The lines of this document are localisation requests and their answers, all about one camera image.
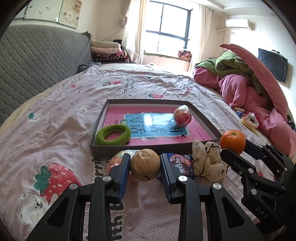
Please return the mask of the pink quilted pillow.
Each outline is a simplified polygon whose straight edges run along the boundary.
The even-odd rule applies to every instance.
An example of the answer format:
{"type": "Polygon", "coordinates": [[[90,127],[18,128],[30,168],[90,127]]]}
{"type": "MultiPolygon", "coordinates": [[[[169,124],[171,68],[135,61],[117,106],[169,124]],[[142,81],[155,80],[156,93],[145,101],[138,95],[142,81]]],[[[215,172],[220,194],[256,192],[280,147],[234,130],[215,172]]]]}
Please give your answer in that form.
{"type": "Polygon", "coordinates": [[[278,81],[268,68],[257,57],[241,46],[236,44],[221,44],[220,47],[234,52],[250,67],[258,81],[267,91],[276,111],[287,121],[289,111],[287,99],[278,81]]]}

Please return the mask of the cream scrunchie cloth black trim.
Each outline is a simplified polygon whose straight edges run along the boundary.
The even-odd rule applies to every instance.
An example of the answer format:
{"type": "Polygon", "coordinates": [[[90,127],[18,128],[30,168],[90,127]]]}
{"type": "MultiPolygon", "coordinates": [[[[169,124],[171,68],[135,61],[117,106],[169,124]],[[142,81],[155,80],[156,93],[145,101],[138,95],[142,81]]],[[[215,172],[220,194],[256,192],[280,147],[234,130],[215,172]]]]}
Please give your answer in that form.
{"type": "Polygon", "coordinates": [[[197,139],[192,142],[192,165],[195,176],[211,182],[219,181],[227,174],[228,165],[222,161],[221,148],[215,142],[203,144],[197,139]]]}

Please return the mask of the dark shallow cardboard box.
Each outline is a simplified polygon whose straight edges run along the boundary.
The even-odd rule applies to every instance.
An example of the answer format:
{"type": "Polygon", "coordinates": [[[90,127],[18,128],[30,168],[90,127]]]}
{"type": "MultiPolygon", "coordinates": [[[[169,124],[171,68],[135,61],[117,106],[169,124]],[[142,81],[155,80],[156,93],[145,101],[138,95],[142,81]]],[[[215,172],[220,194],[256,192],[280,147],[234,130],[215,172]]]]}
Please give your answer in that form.
{"type": "Polygon", "coordinates": [[[89,147],[95,159],[109,160],[122,150],[152,149],[157,153],[190,154],[194,139],[219,142],[221,133],[188,101],[165,99],[109,99],[95,123],[89,147]],[[186,105],[192,115],[183,128],[176,126],[173,112],[186,105]],[[97,144],[96,134],[104,127],[125,124],[131,130],[128,144],[97,144]]]}

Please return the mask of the pink strawberry bear bedsheet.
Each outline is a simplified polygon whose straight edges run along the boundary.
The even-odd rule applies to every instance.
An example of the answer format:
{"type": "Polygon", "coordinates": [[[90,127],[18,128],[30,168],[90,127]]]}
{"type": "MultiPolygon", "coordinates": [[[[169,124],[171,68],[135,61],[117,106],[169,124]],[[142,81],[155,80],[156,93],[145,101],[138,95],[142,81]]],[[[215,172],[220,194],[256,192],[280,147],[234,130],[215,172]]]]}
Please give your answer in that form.
{"type": "Polygon", "coordinates": [[[191,77],[135,64],[92,66],[26,106],[1,134],[1,228],[13,240],[26,240],[71,185],[107,175],[118,152],[191,155],[193,140],[230,129],[269,141],[191,77]]]}

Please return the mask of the tan walnut ball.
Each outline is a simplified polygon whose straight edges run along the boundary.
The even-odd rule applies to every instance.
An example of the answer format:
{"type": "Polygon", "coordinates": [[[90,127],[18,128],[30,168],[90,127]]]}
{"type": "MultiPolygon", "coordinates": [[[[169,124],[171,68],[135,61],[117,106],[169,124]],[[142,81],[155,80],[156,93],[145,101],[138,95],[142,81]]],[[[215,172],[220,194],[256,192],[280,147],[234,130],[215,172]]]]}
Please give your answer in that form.
{"type": "Polygon", "coordinates": [[[160,158],[151,149],[137,151],[130,161],[130,169],[134,178],[143,182],[156,178],[160,172],[160,167],[160,158]]]}

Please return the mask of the grey quilted headboard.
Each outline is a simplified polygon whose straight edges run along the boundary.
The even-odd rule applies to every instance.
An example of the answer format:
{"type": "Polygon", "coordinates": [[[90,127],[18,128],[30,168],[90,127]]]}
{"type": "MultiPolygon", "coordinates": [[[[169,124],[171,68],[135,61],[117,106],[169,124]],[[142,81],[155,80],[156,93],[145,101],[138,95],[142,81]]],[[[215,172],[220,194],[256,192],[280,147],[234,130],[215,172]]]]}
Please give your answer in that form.
{"type": "Polygon", "coordinates": [[[9,26],[1,37],[1,123],[22,104],[91,62],[91,34],[43,25],[9,26]]]}

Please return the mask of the King Egg blue wrapper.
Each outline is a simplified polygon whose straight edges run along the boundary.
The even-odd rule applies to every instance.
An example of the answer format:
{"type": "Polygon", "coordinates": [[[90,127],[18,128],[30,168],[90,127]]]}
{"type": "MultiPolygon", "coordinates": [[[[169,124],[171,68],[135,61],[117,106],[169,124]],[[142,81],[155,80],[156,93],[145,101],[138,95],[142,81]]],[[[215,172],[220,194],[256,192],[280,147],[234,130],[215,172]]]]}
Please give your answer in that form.
{"type": "Polygon", "coordinates": [[[187,105],[181,105],[175,109],[173,116],[178,127],[187,126],[192,120],[192,115],[187,105]]]}

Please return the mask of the cream right curtain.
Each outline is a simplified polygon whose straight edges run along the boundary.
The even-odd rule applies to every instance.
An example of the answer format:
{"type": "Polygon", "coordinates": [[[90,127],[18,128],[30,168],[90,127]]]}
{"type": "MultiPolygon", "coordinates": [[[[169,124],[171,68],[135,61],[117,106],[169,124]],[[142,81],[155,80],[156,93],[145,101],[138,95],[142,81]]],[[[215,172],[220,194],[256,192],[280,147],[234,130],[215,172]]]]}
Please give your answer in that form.
{"type": "Polygon", "coordinates": [[[192,57],[188,71],[193,72],[195,64],[199,63],[209,37],[212,10],[207,6],[195,3],[191,11],[190,37],[188,49],[192,57]]]}

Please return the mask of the orange tangerine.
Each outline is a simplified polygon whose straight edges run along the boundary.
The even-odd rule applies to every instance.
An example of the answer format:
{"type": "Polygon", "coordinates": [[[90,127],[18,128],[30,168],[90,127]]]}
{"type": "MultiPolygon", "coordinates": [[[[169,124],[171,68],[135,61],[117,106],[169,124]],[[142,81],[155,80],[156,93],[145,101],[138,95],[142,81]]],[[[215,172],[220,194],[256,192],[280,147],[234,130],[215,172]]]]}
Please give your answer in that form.
{"type": "Polygon", "coordinates": [[[246,147],[245,135],[238,130],[227,130],[220,139],[220,147],[240,155],[246,147]]]}

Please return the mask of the pink crumpled duvet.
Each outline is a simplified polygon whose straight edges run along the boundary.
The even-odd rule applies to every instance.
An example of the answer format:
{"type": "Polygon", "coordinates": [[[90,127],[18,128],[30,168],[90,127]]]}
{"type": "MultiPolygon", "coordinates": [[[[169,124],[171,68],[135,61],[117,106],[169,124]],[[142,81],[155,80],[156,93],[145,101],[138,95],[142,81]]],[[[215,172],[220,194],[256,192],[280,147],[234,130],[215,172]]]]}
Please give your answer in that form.
{"type": "Polygon", "coordinates": [[[226,104],[231,108],[242,108],[255,115],[260,131],[272,144],[292,158],[295,155],[295,131],[284,117],[272,108],[269,98],[259,95],[250,85],[250,80],[239,74],[218,77],[203,67],[194,71],[194,80],[205,87],[221,93],[226,104]]]}

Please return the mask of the snack wrappers beside duvet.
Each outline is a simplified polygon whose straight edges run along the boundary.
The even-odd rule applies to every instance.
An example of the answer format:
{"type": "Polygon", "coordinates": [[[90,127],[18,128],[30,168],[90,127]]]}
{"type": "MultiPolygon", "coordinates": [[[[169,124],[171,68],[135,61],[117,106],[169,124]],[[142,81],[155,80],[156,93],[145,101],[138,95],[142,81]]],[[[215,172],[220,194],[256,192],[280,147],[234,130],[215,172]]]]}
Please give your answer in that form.
{"type": "Polygon", "coordinates": [[[259,127],[259,121],[254,113],[247,112],[245,109],[237,107],[234,107],[234,111],[240,118],[240,122],[248,129],[253,131],[259,127]]]}

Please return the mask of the blue cookie snack packet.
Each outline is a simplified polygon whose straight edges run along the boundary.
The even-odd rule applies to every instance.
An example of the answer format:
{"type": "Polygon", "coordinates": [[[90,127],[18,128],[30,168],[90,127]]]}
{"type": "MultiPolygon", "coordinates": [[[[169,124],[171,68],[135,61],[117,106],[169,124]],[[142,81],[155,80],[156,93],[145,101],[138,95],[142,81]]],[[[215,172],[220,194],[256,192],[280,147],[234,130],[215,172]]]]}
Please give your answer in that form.
{"type": "Polygon", "coordinates": [[[180,155],[173,153],[160,154],[159,159],[161,161],[161,172],[157,176],[159,181],[169,181],[171,184],[175,183],[179,176],[185,176],[192,178],[194,176],[192,167],[192,158],[190,155],[180,155]],[[171,168],[168,165],[163,167],[162,160],[163,157],[170,163],[171,168]]]}

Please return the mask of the green blanket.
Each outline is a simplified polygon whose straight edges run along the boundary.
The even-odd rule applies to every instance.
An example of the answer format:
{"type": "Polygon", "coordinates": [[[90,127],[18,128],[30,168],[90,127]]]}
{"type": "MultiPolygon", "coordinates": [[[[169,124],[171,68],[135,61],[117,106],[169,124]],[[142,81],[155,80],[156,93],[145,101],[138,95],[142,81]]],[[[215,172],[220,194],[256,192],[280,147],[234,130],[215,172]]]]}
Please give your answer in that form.
{"type": "Polygon", "coordinates": [[[225,77],[229,74],[239,74],[250,80],[261,95],[267,95],[267,91],[259,82],[251,68],[234,52],[226,51],[217,59],[205,59],[195,65],[195,68],[204,68],[209,70],[215,76],[225,77]]]}

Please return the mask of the floral bag on windowsill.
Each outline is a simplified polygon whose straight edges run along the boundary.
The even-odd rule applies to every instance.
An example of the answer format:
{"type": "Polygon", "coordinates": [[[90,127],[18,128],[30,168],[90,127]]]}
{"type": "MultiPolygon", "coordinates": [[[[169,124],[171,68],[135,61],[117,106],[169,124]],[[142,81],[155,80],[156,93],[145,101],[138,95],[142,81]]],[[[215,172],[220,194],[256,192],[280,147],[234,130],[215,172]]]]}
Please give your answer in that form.
{"type": "Polygon", "coordinates": [[[178,57],[185,61],[191,61],[192,53],[187,50],[181,50],[178,52],[178,57]]]}

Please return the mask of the white air conditioner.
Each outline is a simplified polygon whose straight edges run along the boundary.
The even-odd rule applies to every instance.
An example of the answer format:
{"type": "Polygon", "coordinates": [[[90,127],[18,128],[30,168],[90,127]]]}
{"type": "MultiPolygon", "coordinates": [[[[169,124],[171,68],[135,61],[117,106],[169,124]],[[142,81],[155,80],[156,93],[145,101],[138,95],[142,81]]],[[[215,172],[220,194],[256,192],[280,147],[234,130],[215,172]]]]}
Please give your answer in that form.
{"type": "Polygon", "coordinates": [[[250,29],[252,30],[252,22],[248,19],[226,19],[225,25],[230,29],[250,29]]]}

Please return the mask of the dark framed window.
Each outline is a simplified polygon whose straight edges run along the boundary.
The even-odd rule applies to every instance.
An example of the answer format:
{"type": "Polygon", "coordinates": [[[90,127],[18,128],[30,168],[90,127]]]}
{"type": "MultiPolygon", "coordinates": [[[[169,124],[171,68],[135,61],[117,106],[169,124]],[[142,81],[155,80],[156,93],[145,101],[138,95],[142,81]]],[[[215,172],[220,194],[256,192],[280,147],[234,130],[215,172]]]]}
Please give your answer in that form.
{"type": "Polygon", "coordinates": [[[181,1],[149,1],[144,51],[169,55],[186,49],[192,10],[181,1]]]}

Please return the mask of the cream curtain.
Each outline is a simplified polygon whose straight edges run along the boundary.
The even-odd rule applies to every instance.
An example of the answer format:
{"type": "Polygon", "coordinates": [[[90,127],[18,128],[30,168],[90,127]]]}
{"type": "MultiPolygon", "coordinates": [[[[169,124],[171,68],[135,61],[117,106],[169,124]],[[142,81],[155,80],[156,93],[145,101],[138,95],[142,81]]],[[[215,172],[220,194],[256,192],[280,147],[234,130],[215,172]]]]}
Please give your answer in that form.
{"type": "Polygon", "coordinates": [[[193,72],[195,64],[199,63],[209,37],[212,10],[207,6],[195,3],[191,11],[190,37],[188,49],[192,57],[188,71],[193,72]]]}
{"type": "Polygon", "coordinates": [[[126,48],[130,61],[141,64],[144,59],[145,13],[149,1],[123,1],[123,14],[120,19],[125,34],[122,44],[126,48]]]}

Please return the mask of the pink blue children's book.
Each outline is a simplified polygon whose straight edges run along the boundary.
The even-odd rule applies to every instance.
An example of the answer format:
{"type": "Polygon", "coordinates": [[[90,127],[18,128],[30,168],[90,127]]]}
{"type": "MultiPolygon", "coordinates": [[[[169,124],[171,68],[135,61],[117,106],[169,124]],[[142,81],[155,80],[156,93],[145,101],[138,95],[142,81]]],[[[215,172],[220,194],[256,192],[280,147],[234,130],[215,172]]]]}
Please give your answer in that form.
{"type": "Polygon", "coordinates": [[[200,120],[192,117],[183,128],[175,125],[173,112],[176,108],[109,105],[103,114],[103,124],[98,128],[126,124],[131,130],[130,146],[191,143],[194,139],[210,141],[210,133],[200,120]]]}

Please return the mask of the stack of folded blankets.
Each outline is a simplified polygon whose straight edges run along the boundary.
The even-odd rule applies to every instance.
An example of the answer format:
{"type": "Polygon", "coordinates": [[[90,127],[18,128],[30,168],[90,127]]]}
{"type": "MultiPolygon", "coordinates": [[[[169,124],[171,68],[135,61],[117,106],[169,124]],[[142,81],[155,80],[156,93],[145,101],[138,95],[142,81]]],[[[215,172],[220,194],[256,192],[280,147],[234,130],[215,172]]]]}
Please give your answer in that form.
{"type": "Polygon", "coordinates": [[[91,55],[93,62],[101,64],[130,63],[130,57],[122,45],[122,40],[91,42],[91,55]]]}

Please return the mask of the dark patterned cloth by headboard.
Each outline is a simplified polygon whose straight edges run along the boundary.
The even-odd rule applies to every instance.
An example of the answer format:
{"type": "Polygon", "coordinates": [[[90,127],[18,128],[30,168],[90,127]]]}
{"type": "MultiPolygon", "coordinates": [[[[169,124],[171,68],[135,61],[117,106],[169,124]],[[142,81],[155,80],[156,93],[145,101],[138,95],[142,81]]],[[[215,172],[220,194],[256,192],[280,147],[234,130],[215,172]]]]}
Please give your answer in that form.
{"type": "Polygon", "coordinates": [[[87,70],[88,68],[90,68],[92,66],[101,67],[102,64],[100,62],[88,62],[86,64],[81,64],[78,66],[77,74],[87,70]]]}

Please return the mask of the cream left curtain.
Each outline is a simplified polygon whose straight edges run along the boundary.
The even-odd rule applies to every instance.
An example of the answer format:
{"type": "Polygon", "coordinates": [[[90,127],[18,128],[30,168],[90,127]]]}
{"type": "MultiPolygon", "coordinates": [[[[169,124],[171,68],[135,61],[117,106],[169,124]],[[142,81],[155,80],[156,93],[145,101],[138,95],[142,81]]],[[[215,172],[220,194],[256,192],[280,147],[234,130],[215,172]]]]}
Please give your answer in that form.
{"type": "Polygon", "coordinates": [[[144,59],[145,13],[149,1],[123,1],[123,14],[120,19],[125,34],[122,44],[126,48],[130,61],[141,64],[144,59]]]}

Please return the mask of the black wall television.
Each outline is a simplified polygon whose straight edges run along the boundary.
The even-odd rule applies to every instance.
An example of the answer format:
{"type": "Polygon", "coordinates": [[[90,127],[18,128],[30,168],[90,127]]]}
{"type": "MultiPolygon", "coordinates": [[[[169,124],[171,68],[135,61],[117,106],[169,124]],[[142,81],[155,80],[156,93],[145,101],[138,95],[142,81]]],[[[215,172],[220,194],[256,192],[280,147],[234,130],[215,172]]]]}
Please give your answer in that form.
{"type": "Polygon", "coordinates": [[[269,69],[273,76],[285,83],[288,71],[288,60],[278,51],[258,49],[258,59],[269,69]]]}

